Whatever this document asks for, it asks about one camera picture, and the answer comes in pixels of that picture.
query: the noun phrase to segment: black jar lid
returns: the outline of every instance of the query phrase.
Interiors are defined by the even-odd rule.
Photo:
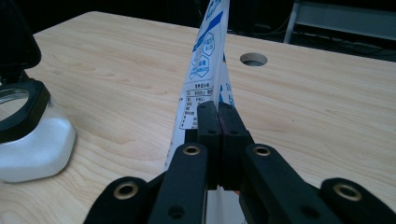
[[[33,131],[38,125],[47,104],[50,92],[40,81],[29,79],[0,87],[0,102],[12,94],[27,92],[26,103],[14,114],[0,121],[0,144],[16,141]]]

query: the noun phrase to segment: white paper packet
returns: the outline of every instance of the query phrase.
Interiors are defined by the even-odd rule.
[[[167,170],[178,146],[184,144],[185,131],[197,128],[197,106],[206,101],[229,105],[233,93],[224,55],[229,0],[211,0],[192,49],[189,70],[180,93],[172,142],[166,158]],[[238,197],[232,191],[210,190],[207,195],[206,223],[246,223]]]

